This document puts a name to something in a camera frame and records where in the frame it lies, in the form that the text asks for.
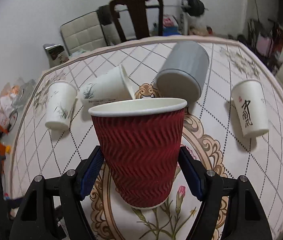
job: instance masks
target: blue gripper pad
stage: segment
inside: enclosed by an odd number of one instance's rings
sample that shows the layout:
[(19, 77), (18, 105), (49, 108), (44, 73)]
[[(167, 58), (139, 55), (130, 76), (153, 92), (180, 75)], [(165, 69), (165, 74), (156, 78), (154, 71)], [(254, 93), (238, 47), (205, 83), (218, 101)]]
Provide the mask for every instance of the blue gripper pad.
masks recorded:
[(205, 177), (203, 172), (206, 172), (203, 164), (200, 161), (194, 160), (186, 147), (180, 148), (178, 163), (192, 195), (197, 197), (199, 201), (203, 201), (205, 195)]
[(90, 194), (103, 163), (104, 156), (99, 148), (81, 179), (81, 187), (79, 194), (82, 199), (84, 199)]

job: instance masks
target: red paper cup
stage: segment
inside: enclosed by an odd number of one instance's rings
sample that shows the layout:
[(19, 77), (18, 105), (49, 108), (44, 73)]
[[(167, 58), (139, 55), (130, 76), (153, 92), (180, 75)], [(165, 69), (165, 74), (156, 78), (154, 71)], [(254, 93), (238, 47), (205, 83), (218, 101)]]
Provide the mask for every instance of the red paper cup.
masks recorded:
[(179, 98), (149, 98), (89, 109), (112, 178), (131, 206), (153, 208), (168, 197), (186, 105)]

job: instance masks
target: yellow object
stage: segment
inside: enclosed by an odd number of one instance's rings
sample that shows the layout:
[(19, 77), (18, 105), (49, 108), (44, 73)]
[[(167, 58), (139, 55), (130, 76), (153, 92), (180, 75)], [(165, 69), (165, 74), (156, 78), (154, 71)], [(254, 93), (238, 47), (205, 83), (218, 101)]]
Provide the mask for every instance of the yellow object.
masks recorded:
[(10, 151), (11, 151), (11, 146), (10, 145), (6, 146), (6, 153), (10, 154)]

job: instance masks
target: cup bottom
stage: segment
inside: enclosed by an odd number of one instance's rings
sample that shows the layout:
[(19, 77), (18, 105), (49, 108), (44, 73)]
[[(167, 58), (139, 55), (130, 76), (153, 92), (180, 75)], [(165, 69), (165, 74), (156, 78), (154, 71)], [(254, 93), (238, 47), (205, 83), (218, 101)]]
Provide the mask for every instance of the cup bottom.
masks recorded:
[(247, 134), (245, 134), (245, 138), (254, 138), (254, 137), (258, 137), (261, 136), (263, 134), (266, 134), (269, 132), (269, 129), (259, 129), (259, 130), (255, 130), (255, 131), (251, 131)]
[(129, 206), (132, 207), (132, 208), (140, 209), (140, 210), (148, 210), (148, 209), (153, 209), (153, 208), (159, 207), (160, 205), (162, 205), (162, 204), (168, 199), (168, 197), (169, 197), (169, 195), (167, 196), (167, 198), (165, 198), (165, 200), (164, 200), (162, 203), (159, 203), (159, 204), (156, 205), (156, 206), (145, 207), (145, 208), (142, 208), (142, 207), (135, 207), (135, 206), (132, 206), (131, 204), (128, 204), (125, 200), (124, 200), (124, 201), (125, 201), (125, 203), (126, 203), (127, 205), (129, 205)]
[(61, 131), (65, 131), (69, 129), (69, 126), (62, 123), (62, 122), (57, 122), (57, 121), (48, 121), (45, 123), (45, 126), (48, 129), (51, 130), (61, 130)]

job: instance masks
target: dotted diamond pattern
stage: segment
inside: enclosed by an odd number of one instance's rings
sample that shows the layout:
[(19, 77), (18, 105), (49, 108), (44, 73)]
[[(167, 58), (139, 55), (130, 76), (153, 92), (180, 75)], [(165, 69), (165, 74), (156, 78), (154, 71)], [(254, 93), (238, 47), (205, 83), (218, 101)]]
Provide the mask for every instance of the dotted diamond pattern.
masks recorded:
[[(159, 43), (107, 52), (45, 76), (48, 82), (60, 72), (79, 90), (86, 82), (122, 64), (134, 90), (143, 83), (153, 84), (156, 75), (175, 43)], [(259, 196), (268, 218), (273, 238), (283, 230), (283, 103), (266, 76), (260, 71), (269, 133), (254, 139), (242, 136), (236, 108), (231, 101), (231, 89), (249, 79), (228, 60), (223, 50), (233, 51), (250, 60), (242, 49), (224, 44), (201, 43), (210, 57), (210, 65), (201, 98), (192, 112), (205, 133), (218, 140), (229, 178), (246, 175)], [(30, 107), (18, 137), (13, 162), (12, 191), (18, 197), (25, 194), (32, 179), (60, 176), (76, 168), (99, 144), (91, 117), (80, 101), (75, 103), (70, 130), (50, 131), (44, 125), (45, 113), (34, 113)]]

